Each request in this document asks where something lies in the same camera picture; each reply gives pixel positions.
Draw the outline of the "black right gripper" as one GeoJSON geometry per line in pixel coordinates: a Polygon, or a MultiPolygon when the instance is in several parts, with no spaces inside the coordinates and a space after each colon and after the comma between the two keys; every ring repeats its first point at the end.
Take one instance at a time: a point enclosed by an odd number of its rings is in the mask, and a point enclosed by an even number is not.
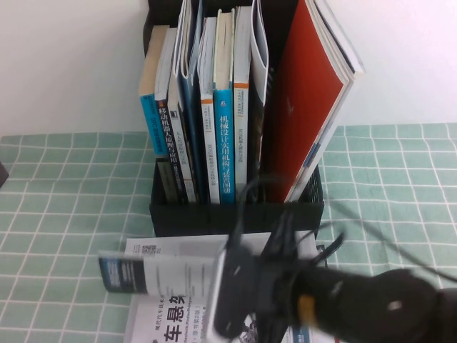
{"type": "Polygon", "coordinates": [[[297,278],[298,244],[293,215],[284,212],[273,225],[260,255],[256,304],[259,342],[281,342],[287,329],[298,324],[293,285],[297,278]]]}

